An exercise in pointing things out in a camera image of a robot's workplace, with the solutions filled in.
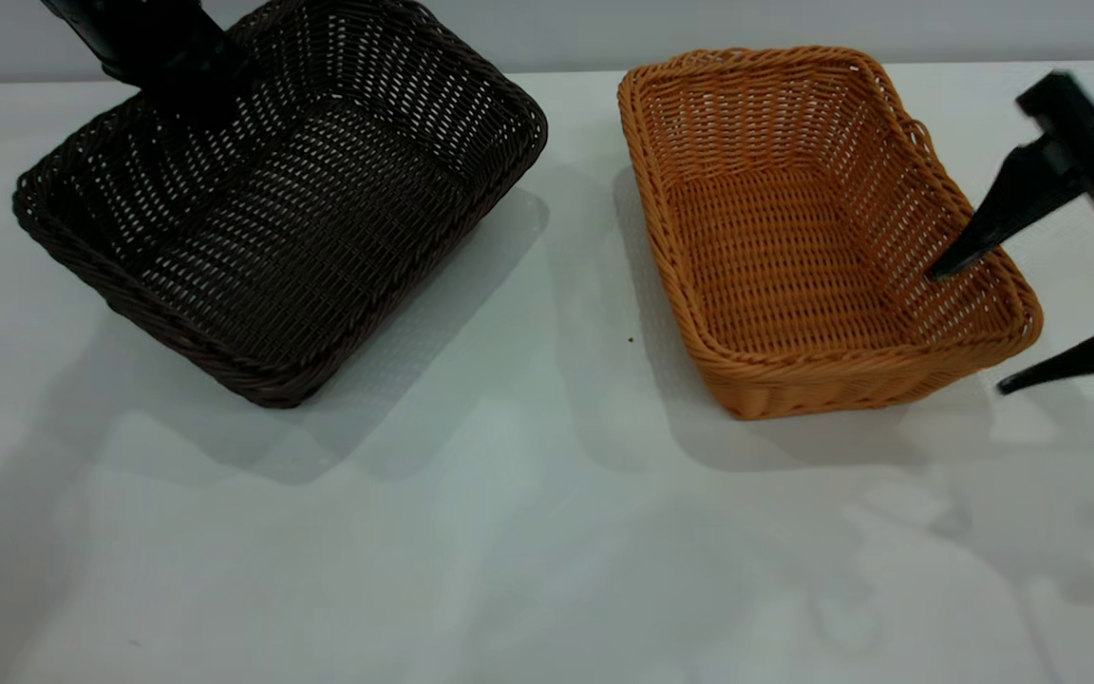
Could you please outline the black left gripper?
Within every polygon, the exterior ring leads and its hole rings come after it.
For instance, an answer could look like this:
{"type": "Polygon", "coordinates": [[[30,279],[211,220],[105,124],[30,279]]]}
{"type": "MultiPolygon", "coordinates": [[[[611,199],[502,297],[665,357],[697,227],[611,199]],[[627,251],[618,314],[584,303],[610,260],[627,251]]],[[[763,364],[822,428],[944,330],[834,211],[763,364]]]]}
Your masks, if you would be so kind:
{"type": "Polygon", "coordinates": [[[74,31],[104,73],[153,91],[166,117],[221,125],[255,76],[235,74],[235,43],[199,1],[44,1],[74,31]]]}

